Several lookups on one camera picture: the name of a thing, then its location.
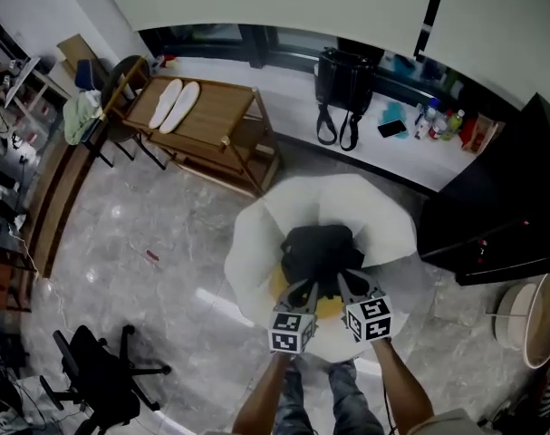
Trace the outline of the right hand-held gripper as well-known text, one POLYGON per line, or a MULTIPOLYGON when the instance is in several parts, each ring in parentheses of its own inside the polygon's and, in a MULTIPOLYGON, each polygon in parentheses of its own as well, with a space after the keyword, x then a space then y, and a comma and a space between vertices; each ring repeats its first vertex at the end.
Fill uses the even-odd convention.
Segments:
POLYGON ((346 325, 356 342, 372 342, 391 335, 391 300, 385 295, 373 298, 380 292, 379 284, 360 270, 347 270, 337 276, 346 325))

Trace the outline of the black cloth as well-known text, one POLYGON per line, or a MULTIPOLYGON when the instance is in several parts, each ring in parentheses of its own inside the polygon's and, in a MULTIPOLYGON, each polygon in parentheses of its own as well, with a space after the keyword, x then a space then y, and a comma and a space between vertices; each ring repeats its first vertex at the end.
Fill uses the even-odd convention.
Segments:
POLYGON ((281 266, 292 285, 304 279, 318 284, 318 296, 339 296, 337 276, 360 270, 364 254, 357 249, 352 231, 344 225, 295 227, 281 245, 281 266))

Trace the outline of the person's right forearm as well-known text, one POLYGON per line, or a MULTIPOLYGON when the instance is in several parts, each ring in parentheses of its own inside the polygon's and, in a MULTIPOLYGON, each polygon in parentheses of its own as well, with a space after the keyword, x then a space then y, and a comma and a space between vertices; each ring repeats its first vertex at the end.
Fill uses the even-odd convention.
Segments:
POLYGON ((415 376, 399 357, 391 342, 380 339, 371 343, 381 367, 381 375, 400 435, 434 416, 431 401, 415 376))

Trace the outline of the person's left leg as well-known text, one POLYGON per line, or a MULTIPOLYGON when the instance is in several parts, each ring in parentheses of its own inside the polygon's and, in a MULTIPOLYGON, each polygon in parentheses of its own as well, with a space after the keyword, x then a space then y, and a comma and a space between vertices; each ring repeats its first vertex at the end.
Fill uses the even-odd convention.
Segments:
POLYGON ((314 429, 304 408, 302 374, 295 362, 290 362, 285 371, 272 434, 314 435, 314 429))

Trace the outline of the black smartphone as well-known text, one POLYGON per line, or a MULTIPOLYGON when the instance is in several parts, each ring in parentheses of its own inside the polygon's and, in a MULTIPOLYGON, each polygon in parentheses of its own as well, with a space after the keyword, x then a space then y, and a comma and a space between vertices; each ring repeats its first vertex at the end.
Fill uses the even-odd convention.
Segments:
POLYGON ((407 131, 406 125, 401 120, 385 122, 378 126, 378 132, 383 138, 400 135, 407 131))

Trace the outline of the black mini fridge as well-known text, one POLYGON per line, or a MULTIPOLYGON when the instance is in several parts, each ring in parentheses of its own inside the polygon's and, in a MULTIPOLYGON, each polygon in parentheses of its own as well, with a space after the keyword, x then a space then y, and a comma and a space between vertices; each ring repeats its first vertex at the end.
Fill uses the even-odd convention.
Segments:
POLYGON ((550 273, 550 103, 535 94, 423 206, 422 261, 482 285, 550 273))

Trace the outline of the red label bottle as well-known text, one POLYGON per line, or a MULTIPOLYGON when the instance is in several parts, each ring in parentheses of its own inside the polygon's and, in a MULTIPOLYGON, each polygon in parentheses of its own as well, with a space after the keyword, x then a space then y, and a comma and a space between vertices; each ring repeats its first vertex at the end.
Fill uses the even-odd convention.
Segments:
POLYGON ((439 140, 446 132, 449 126, 449 118, 452 115, 452 110, 448 110, 445 113, 438 113, 431 123, 429 130, 429 137, 433 140, 439 140))

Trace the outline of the teal cloth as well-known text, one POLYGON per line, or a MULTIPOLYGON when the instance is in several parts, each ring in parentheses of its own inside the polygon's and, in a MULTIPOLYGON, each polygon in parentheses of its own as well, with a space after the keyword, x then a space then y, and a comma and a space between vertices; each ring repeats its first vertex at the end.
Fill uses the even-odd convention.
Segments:
MULTIPOLYGON (((407 128, 407 122, 406 122, 407 115, 403 106, 399 102, 390 101, 387 103, 386 108, 382 112, 380 125, 385 122, 395 121, 395 120, 403 121, 407 128)), ((408 129, 405 133, 402 133, 400 135, 393 136, 393 137, 397 139, 402 139, 402 140, 408 138, 409 137, 408 129)))

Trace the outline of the white spray bottle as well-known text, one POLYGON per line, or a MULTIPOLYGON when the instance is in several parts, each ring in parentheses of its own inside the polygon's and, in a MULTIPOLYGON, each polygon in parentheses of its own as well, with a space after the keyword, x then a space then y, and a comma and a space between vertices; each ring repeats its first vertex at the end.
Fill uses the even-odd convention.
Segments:
POLYGON ((414 138, 416 140, 421 140, 428 134, 428 131, 436 118, 438 107, 439 100, 432 98, 429 100, 427 105, 420 108, 420 114, 415 120, 414 138))

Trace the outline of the black handbag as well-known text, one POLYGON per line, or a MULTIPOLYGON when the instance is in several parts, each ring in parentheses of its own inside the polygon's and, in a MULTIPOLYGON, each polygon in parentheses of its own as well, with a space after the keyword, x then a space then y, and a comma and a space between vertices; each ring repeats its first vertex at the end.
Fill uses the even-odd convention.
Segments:
POLYGON ((319 110, 316 135, 321 144, 338 143, 344 151, 356 148, 359 122, 371 103, 374 84, 375 65, 369 58, 334 47, 320 53, 315 98, 319 110), (346 111, 339 130, 334 126, 329 107, 346 111))

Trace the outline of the black round-back chair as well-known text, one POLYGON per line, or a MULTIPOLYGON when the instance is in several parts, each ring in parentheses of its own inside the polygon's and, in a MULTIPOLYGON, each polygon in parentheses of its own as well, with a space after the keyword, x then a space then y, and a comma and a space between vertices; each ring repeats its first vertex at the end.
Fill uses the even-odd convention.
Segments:
POLYGON ((128 140, 134 141, 159 168, 165 170, 166 166, 145 147, 140 129, 124 123, 150 77, 148 62, 142 56, 131 55, 118 62, 101 89, 101 119, 107 123, 108 141, 130 160, 134 157, 122 146, 128 140))

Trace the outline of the black metal chair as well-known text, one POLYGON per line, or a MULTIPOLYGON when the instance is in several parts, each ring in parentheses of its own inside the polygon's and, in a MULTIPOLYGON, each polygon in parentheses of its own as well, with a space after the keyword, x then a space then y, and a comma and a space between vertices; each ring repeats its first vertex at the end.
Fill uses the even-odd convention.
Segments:
POLYGON ((81 144, 92 156, 99 158, 107 166, 112 168, 113 163, 101 152, 102 145, 108 141, 113 144, 115 148, 120 150, 130 161, 134 161, 134 156, 128 152, 122 143, 133 140, 136 135, 137 132, 133 128, 122 124, 120 121, 95 119, 82 135, 81 144))

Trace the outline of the wooden step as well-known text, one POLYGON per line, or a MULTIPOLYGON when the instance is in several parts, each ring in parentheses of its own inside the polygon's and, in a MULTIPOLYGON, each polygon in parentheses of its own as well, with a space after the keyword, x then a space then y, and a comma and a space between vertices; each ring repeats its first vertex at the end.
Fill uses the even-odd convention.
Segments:
POLYGON ((60 133, 43 155, 27 194, 23 227, 24 245, 41 277, 51 276, 72 207, 105 138, 102 126, 88 144, 70 145, 60 133))

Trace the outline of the light green cloth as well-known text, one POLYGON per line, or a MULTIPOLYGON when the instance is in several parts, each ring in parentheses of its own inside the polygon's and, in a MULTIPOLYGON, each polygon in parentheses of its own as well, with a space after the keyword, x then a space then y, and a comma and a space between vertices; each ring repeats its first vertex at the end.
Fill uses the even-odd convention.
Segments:
POLYGON ((82 91, 70 98, 63 106, 65 141, 72 146, 79 144, 93 121, 101 116, 100 91, 82 91))

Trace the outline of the clear plastic storage boxes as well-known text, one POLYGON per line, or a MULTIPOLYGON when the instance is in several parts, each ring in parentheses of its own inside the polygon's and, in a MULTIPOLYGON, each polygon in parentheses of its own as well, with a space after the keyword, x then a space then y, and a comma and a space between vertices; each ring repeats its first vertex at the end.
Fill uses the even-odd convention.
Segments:
POLYGON ((47 138, 57 120, 57 110, 46 98, 51 90, 42 86, 39 90, 22 86, 10 101, 22 113, 24 124, 34 133, 47 138))

